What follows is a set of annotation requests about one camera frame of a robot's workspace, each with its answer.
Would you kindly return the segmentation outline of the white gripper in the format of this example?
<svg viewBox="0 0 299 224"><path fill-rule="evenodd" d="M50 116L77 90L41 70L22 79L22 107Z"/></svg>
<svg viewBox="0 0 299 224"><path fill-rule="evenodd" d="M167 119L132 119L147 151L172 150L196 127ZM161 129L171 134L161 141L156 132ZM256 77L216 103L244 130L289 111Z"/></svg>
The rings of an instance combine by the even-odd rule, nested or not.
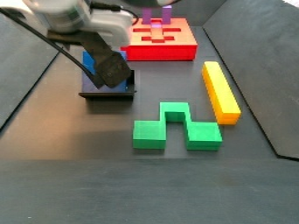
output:
<svg viewBox="0 0 299 224"><path fill-rule="evenodd" d="M85 10L86 21L82 30L96 32L113 47L128 46L133 16L123 10L92 9Z"/></svg>

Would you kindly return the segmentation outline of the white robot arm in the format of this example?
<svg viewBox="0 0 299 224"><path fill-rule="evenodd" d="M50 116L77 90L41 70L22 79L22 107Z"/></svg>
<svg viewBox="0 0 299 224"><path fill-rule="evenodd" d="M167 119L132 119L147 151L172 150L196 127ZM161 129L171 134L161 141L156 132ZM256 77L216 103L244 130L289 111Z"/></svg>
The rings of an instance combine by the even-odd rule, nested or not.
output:
<svg viewBox="0 0 299 224"><path fill-rule="evenodd" d="M0 8L21 12L30 25L53 32L96 32L109 46L129 45L133 17L123 10L92 9L89 0L0 0Z"/></svg>

